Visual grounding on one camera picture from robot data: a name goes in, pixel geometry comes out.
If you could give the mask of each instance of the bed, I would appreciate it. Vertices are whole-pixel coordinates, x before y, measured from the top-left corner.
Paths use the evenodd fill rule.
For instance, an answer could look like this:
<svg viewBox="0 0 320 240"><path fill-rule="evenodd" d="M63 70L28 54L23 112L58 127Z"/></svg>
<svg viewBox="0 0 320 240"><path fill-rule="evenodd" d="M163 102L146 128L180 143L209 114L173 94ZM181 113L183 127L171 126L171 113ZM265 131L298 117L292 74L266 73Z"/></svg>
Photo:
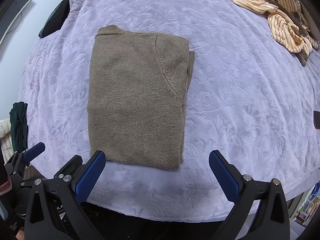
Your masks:
<svg viewBox="0 0 320 240"><path fill-rule="evenodd" d="M272 39L264 15L230 0L70 0L61 30L32 49L19 93L28 145L46 145L32 162L45 177L74 154L89 159L90 56L97 30L110 24L190 41L184 161L178 170L107 162L89 202L152 220L223 220L233 204L208 164L215 149L242 174L279 178L287 199L319 181L320 54L302 67Z"/></svg>

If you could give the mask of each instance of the metal screw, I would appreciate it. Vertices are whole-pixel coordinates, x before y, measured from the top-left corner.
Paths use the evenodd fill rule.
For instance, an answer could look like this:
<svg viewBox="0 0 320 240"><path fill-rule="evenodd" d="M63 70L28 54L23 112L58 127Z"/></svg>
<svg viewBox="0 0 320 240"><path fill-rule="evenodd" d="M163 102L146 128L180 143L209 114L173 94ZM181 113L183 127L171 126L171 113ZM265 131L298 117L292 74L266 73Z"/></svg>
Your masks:
<svg viewBox="0 0 320 240"><path fill-rule="evenodd" d="M273 179L272 182L276 185L280 185L280 181L279 179Z"/></svg>
<svg viewBox="0 0 320 240"><path fill-rule="evenodd" d="M252 179L252 177L251 177L250 175L248 175L248 174L244 174L244 175L243 175L243 178L244 178L244 180L246 180L246 181L250 181L250 180Z"/></svg>
<svg viewBox="0 0 320 240"><path fill-rule="evenodd" d="M64 176L63 180L64 181L69 181L69 180L71 180L71 176L70 175L66 175L66 176Z"/></svg>
<svg viewBox="0 0 320 240"><path fill-rule="evenodd" d="M39 185L40 183L41 183L41 179L36 179L36 180L35 180L35 184L36 184L36 185Z"/></svg>

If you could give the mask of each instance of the blue gripper pad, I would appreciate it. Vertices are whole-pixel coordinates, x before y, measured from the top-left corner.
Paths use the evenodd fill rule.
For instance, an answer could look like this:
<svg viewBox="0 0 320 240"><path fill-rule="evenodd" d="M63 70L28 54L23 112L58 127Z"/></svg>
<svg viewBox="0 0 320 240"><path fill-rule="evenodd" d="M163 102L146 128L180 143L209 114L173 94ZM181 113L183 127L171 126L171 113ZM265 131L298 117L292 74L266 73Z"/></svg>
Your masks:
<svg viewBox="0 0 320 240"><path fill-rule="evenodd" d="M45 145L43 142L37 143L35 146L27 150L23 154L23 161L25 163L30 163L34 158L38 157L45 150Z"/></svg>
<svg viewBox="0 0 320 240"><path fill-rule="evenodd" d="M88 199L105 165L106 156L100 152L76 185L75 199L78 204Z"/></svg>
<svg viewBox="0 0 320 240"><path fill-rule="evenodd" d="M240 199L239 185L237 181L233 178L230 171L225 166L225 164L230 164L223 158L223 156L221 156L223 158L223 161L225 162L224 164L221 158L218 156L218 153L216 152L220 154L219 151L212 151L209 155L210 168L215 177L217 178L227 199L236 204Z"/></svg>

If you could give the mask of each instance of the beige striped fabric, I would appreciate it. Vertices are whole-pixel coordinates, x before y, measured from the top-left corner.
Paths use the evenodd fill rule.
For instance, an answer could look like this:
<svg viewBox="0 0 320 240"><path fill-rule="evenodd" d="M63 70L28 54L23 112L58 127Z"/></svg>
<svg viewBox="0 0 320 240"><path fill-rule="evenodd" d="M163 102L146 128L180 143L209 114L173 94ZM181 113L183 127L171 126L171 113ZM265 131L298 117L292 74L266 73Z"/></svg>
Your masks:
<svg viewBox="0 0 320 240"><path fill-rule="evenodd" d="M312 47L318 49L318 43L306 32L300 32L296 25L300 23L300 28L310 31L299 0L231 0L236 5L246 8L259 14L267 14L268 24L271 30L271 36L280 44L284 45L289 52L302 53L306 55L303 61L308 60L308 55Z"/></svg>

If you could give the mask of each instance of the green cloth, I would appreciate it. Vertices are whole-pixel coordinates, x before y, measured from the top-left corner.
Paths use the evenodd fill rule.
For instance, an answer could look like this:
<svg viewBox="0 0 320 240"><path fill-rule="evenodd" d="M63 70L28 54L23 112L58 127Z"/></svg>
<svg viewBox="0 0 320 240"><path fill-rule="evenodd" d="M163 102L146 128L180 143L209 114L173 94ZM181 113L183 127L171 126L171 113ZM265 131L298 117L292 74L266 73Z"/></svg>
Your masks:
<svg viewBox="0 0 320 240"><path fill-rule="evenodd" d="M25 102L14 103L9 113L13 152L20 153L28 148L27 107Z"/></svg>

